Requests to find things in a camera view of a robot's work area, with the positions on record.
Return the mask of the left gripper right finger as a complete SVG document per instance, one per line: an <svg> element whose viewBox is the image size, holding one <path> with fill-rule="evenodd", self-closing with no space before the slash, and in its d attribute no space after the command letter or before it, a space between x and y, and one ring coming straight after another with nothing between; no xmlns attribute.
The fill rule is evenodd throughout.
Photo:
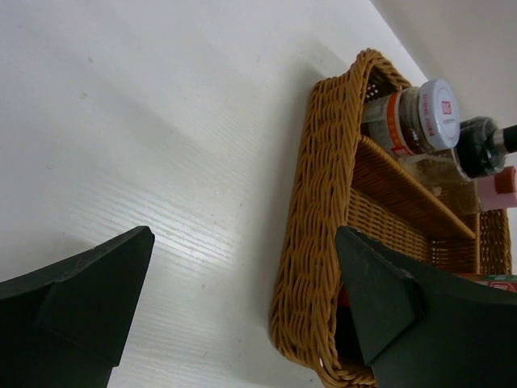
<svg viewBox="0 0 517 388"><path fill-rule="evenodd" d="M393 251L349 226L336 249L379 387L513 387L516 295Z"/></svg>

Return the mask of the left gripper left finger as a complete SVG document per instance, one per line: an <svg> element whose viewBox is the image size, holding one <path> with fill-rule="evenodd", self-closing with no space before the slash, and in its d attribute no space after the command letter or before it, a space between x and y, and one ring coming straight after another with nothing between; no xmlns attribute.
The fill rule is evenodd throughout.
<svg viewBox="0 0 517 388"><path fill-rule="evenodd" d="M1 283L3 387L105 387L120 364L154 235L135 227Z"/></svg>

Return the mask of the pink-lid spice jar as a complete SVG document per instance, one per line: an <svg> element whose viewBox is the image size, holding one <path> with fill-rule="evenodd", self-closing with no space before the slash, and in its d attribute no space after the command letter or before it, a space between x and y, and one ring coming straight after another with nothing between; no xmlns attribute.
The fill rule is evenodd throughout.
<svg viewBox="0 0 517 388"><path fill-rule="evenodd" d="M482 212L516 207L516 168L480 178L475 183L479 209Z"/></svg>

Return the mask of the black-cap glass bottle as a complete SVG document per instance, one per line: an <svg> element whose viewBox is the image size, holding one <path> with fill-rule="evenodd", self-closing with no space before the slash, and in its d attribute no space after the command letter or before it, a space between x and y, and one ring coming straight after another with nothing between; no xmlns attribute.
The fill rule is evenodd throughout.
<svg viewBox="0 0 517 388"><path fill-rule="evenodd" d="M475 183L501 172L516 152L516 127L498 127L489 117L460 125L460 140L451 150L409 157L401 165L457 216L481 213Z"/></svg>

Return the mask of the white-lid red-label spice jar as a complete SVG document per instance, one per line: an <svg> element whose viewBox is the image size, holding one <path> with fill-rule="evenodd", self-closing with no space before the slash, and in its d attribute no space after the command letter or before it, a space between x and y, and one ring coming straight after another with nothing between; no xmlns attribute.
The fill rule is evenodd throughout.
<svg viewBox="0 0 517 388"><path fill-rule="evenodd" d="M370 101L361 132L397 159L450 150L460 139L452 87L437 78Z"/></svg>

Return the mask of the brown wicker divided tray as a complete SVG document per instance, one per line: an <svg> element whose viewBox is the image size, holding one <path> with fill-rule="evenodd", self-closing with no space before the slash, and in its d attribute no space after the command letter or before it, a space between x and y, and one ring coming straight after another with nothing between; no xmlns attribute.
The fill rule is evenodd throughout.
<svg viewBox="0 0 517 388"><path fill-rule="evenodd" d="M326 387L376 385L373 371L352 356L351 341L336 340L344 322L340 226L447 272L512 271L505 211L456 216L361 133L364 104L408 86L368 48L347 72L317 82L309 98L269 329L278 351L314 370Z"/></svg>

